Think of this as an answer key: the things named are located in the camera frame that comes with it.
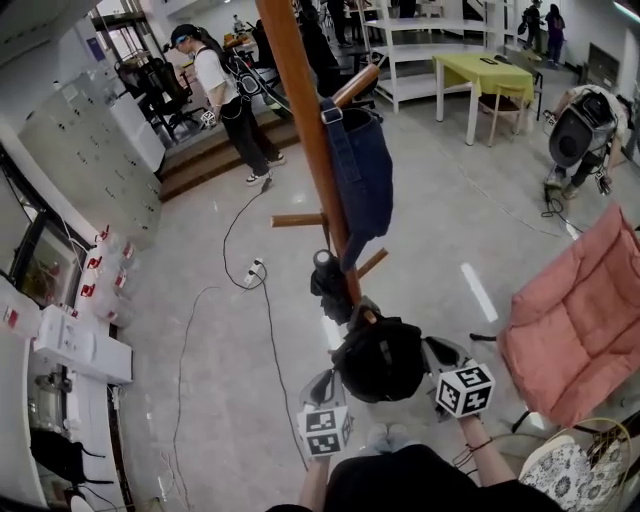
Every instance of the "cap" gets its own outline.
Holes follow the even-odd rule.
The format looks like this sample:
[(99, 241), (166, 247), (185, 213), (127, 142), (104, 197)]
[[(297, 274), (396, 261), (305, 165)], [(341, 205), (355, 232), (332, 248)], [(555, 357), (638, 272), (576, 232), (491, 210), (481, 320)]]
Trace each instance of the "cap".
[(171, 48), (175, 48), (178, 43), (181, 43), (189, 36), (195, 36), (198, 34), (198, 29), (189, 23), (185, 25), (178, 25), (171, 32)]

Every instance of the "black shirt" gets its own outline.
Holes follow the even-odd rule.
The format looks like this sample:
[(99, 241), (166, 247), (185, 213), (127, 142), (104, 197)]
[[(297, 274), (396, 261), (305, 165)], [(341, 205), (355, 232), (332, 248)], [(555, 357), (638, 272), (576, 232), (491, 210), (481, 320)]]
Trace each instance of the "black shirt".
[[(491, 511), (561, 512), (545, 494), (517, 480), (478, 487), (423, 445), (338, 464), (327, 486), (325, 512)], [(269, 512), (309, 512), (280, 505)]]

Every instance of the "electrical outlet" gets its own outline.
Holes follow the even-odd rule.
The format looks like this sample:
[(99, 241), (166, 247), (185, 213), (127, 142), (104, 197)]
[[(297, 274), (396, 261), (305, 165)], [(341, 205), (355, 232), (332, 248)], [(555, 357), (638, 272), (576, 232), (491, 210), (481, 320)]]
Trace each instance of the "electrical outlet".
[(253, 265), (251, 265), (251, 269), (249, 270), (249, 272), (247, 272), (247, 275), (244, 276), (244, 285), (249, 288), (252, 286), (253, 284), (253, 280), (256, 278), (255, 274), (258, 274), (260, 267), (262, 265), (260, 265), (260, 263), (256, 263), (257, 261), (259, 261), (260, 263), (263, 262), (262, 258), (255, 258), (253, 260)]

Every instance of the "person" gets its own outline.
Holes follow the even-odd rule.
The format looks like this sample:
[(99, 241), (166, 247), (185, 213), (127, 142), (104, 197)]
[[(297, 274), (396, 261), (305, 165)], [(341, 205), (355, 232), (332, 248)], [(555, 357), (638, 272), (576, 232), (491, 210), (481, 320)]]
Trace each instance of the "person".
[(241, 32), (244, 32), (246, 29), (244, 27), (244, 23), (242, 22), (242, 20), (240, 18), (238, 18), (237, 14), (233, 15), (233, 31), (236, 34), (240, 34)]
[(540, 32), (540, 5), (541, 0), (531, 0), (531, 5), (524, 12), (524, 16), (527, 21), (527, 28), (529, 29), (529, 35), (527, 37), (527, 43), (524, 45), (524, 49), (528, 50), (535, 42), (536, 53), (542, 52), (542, 33)]
[(333, 29), (336, 33), (338, 46), (340, 48), (351, 48), (353, 45), (348, 43), (344, 37), (344, 29), (347, 26), (347, 20), (344, 16), (344, 0), (327, 0), (327, 8), (333, 20)]
[[(588, 91), (594, 92), (596, 94), (602, 94), (607, 99), (609, 108), (617, 118), (617, 125), (612, 135), (613, 140), (611, 141), (611, 154), (609, 155), (609, 163), (607, 165), (605, 175), (605, 182), (607, 184), (611, 184), (611, 171), (613, 170), (615, 163), (620, 160), (624, 136), (627, 128), (630, 126), (629, 119), (631, 119), (631, 113), (633, 110), (631, 102), (621, 95), (614, 96), (609, 91), (600, 86), (582, 85), (568, 90), (560, 99), (560, 103), (558, 103), (558, 107), (554, 112), (552, 112), (552, 115), (553, 117), (555, 117), (555, 119), (560, 119), (560, 116), (562, 115), (562, 112), (565, 110), (565, 108), (567, 108), (571, 103), (580, 98), (583, 93)], [(564, 187), (564, 189), (562, 183), (567, 177), (567, 169), (564, 167), (560, 167), (559, 165), (555, 166), (553, 172), (551, 173), (549, 178), (547, 178), (547, 181), (545, 183), (546, 186), (549, 188), (563, 189), (562, 195), (565, 199), (575, 198), (578, 195), (580, 186), (582, 186), (593, 169), (602, 165), (604, 152), (601, 151), (601, 155), (596, 155), (594, 151), (603, 148), (608, 142), (608, 140), (594, 140), (594, 142), (591, 144), (590, 150), (582, 159), (578, 170), (571, 178), (569, 184)]]
[(462, 418), (459, 425), (481, 487), (431, 448), (410, 440), (404, 426), (387, 430), (375, 425), (361, 456), (338, 464), (330, 479), (330, 459), (313, 459), (298, 505), (279, 505), (269, 512), (562, 510), (545, 494), (516, 480), (478, 417)]
[(258, 126), (251, 111), (251, 100), (239, 94), (227, 55), (214, 39), (206, 36), (204, 29), (180, 25), (171, 33), (171, 45), (181, 53), (195, 54), (196, 76), (215, 119), (222, 121), (229, 140), (253, 170), (246, 183), (260, 185), (271, 177), (270, 169), (283, 165), (286, 159)]
[(545, 21), (549, 27), (549, 65), (551, 67), (558, 67), (560, 61), (560, 53), (562, 52), (562, 45), (564, 44), (564, 18), (560, 15), (560, 9), (556, 4), (549, 6), (549, 14), (547, 14)]
[(416, 0), (400, 0), (400, 18), (413, 18), (416, 14)]

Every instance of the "white cube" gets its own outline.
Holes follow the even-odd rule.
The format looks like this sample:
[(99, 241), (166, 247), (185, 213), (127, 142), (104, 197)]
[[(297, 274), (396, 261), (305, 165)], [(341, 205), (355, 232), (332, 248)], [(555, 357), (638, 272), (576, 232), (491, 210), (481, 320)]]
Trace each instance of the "white cube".
[(486, 364), (440, 374), (436, 402), (456, 418), (478, 414), (489, 407), (496, 381)]
[(310, 457), (344, 451), (352, 430), (353, 421), (344, 406), (298, 414), (298, 432)]

